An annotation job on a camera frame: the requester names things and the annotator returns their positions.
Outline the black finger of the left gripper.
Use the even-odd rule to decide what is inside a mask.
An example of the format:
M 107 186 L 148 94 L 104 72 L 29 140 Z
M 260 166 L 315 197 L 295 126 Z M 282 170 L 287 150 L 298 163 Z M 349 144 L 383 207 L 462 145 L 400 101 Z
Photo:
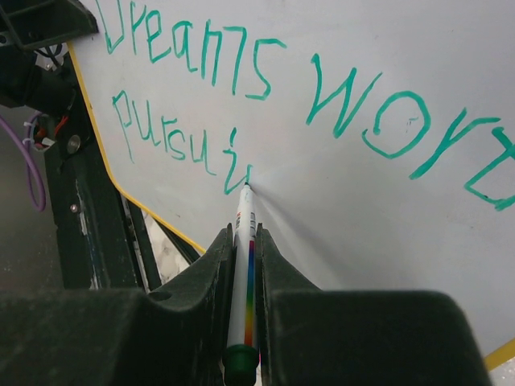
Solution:
M 80 1 L 1 0 L 1 37 L 22 50 L 66 43 L 97 32 L 97 20 Z

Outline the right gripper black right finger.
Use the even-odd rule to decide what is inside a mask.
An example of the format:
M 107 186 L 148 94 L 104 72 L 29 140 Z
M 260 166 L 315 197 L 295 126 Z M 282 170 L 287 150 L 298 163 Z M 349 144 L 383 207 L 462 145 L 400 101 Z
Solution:
M 431 290 L 322 290 L 257 230 L 265 385 L 489 385 L 464 312 Z

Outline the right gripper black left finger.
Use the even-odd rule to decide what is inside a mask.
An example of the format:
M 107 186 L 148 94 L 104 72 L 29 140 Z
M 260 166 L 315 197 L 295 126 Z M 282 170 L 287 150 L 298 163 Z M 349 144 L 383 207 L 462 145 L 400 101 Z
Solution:
M 233 230 L 158 289 L 1 296 L 4 385 L 219 385 Z

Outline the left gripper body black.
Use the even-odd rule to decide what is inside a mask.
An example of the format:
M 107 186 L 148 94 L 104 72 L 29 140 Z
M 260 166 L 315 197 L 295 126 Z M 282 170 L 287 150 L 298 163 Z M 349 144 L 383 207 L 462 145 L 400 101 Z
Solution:
M 71 56 L 64 43 L 24 51 L 1 37 L 1 105 L 29 107 L 47 120 L 47 133 L 63 159 L 97 151 Z

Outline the white whiteboard marker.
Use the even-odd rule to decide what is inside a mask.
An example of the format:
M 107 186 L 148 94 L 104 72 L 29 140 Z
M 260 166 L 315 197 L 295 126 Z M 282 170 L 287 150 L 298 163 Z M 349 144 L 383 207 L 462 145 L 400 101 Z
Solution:
M 257 230 L 253 191 L 241 189 L 235 221 L 233 291 L 227 344 L 222 357 L 227 385 L 254 385 L 259 364 L 255 290 L 255 237 Z

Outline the yellow framed whiteboard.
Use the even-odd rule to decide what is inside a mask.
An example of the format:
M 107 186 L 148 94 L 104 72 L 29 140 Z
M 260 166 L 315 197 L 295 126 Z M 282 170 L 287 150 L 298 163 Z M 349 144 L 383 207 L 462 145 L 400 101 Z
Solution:
M 205 250 L 241 187 L 317 286 L 430 289 L 514 337 L 511 1 L 87 1 L 115 187 Z

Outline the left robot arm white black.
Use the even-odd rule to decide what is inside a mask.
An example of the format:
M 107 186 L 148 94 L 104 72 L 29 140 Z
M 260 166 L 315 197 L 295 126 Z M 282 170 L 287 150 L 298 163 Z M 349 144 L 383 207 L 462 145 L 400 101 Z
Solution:
M 64 158 L 94 141 L 93 127 L 71 55 L 54 71 L 37 58 L 54 60 L 52 46 L 97 32 L 93 13 L 80 1 L 1 2 L 1 104 L 26 106 L 62 123 L 48 131 Z

